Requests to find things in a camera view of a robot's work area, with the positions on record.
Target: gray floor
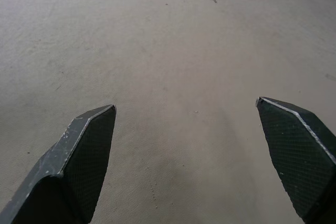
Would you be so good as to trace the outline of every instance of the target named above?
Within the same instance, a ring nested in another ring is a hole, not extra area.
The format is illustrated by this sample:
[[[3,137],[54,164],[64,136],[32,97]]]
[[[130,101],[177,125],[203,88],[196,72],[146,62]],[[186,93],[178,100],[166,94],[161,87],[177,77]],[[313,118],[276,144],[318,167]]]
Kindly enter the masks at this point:
[[[93,223],[302,223],[255,100],[336,131],[335,2],[0,0],[0,208],[72,118],[114,103]]]

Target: concrete floor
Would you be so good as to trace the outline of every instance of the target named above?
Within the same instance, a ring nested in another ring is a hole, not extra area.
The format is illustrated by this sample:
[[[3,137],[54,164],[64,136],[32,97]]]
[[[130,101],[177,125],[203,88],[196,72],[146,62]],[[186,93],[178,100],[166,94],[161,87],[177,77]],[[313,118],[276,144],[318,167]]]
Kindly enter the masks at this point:
[[[302,223],[255,100],[336,131],[335,1],[0,0],[0,209],[72,118],[114,103],[93,223]]]

